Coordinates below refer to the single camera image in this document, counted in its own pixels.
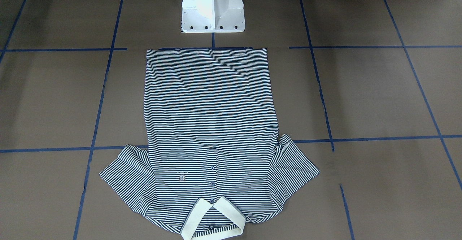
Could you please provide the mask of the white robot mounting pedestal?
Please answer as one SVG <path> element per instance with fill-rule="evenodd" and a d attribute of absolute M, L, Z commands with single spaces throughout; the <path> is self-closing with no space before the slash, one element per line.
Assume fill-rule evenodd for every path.
<path fill-rule="evenodd" d="M 244 0 L 182 0 L 183 33 L 244 32 Z"/>

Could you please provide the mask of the navy white striped polo shirt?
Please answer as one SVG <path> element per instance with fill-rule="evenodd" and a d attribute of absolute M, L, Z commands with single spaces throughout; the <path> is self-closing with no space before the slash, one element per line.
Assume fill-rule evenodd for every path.
<path fill-rule="evenodd" d="M 148 148 L 126 145 L 100 176 L 184 240 L 239 236 L 319 174 L 279 135 L 266 49 L 148 50 L 144 120 Z"/>

